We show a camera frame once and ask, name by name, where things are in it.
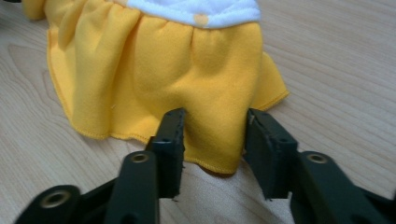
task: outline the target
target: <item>wooden table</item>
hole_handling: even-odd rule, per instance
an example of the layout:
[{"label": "wooden table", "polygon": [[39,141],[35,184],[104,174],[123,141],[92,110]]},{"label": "wooden table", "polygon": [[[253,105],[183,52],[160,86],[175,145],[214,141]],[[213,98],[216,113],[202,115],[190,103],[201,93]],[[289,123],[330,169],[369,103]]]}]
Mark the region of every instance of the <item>wooden table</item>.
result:
[{"label": "wooden table", "polygon": [[[269,112],[301,150],[333,157],[353,182],[387,198],[396,188],[396,2],[261,0],[265,50],[291,96]],[[69,125],[46,63],[46,21],[0,1],[0,223],[39,192],[87,192],[144,146],[96,141]],[[243,161],[220,178],[185,164],[162,223],[292,223],[289,202],[266,202]]]}]

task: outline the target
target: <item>table surface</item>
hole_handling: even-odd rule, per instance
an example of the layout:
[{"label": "table surface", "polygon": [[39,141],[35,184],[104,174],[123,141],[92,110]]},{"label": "table surface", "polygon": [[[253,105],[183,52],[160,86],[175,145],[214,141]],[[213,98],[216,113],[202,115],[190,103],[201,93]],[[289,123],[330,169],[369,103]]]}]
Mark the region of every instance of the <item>table surface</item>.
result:
[{"label": "table surface", "polygon": [[[260,0],[264,48],[291,92],[269,110],[300,150],[333,157],[360,187],[396,188],[396,1]],[[69,125],[46,63],[46,21],[0,1],[0,223],[44,189],[87,192],[117,175],[134,140],[92,140]],[[247,164],[228,178],[185,163],[178,202],[162,223],[293,223],[267,202]]]}]

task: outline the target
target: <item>white fabric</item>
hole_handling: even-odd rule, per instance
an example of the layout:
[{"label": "white fabric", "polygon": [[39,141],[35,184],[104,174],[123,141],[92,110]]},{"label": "white fabric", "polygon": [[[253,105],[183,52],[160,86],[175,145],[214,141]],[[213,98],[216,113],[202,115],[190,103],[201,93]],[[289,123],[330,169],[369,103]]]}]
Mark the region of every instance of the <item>white fabric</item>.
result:
[{"label": "white fabric", "polygon": [[127,7],[169,21],[199,26],[194,16],[208,17],[203,28],[217,29],[249,21],[259,21],[261,13],[255,0],[128,0]]}]

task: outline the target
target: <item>doll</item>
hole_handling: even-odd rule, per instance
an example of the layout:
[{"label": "doll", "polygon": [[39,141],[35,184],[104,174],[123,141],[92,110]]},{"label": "doll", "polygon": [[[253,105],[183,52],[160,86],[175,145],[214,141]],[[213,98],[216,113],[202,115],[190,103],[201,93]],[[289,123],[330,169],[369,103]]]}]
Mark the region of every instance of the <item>doll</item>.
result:
[{"label": "doll", "polygon": [[248,108],[287,91],[262,52],[254,0],[23,0],[46,18],[48,65],[64,113],[86,136],[147,143],[163,114],[186,110],[185,160],[233,174]]}]

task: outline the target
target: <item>screw hole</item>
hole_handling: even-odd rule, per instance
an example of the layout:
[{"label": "screw hole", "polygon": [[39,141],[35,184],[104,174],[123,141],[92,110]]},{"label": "screw hole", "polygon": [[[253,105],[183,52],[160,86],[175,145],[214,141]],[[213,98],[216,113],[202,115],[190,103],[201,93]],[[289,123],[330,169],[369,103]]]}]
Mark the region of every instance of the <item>screw hole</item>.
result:
[{"label": "screw hole", "polygon": [[41,200],[41,207],[43,208],[53,208],[57,207],[69,200],[70,193],[66,190],[56,190],[51,194],[47,195],[43,200]]},{"label": "screw hole", "polygon": [[308,158],[310,161],[315,162],[315,163],[321,163],[321,164],[323,164],[323,163],[326,163],[326,162],[327,162],[327,159],[326,159],[325,157],[319,155],[319,154],[309,154],[309,155],[307,156],[307,158]]},{"label": "screw hole", "polygon": [[145,154],[137,154],[137,155],[132,156],[132,161],[136,162],[136,163],[145,162],[148,160],[149,160],[149,156],[145,155]]}]

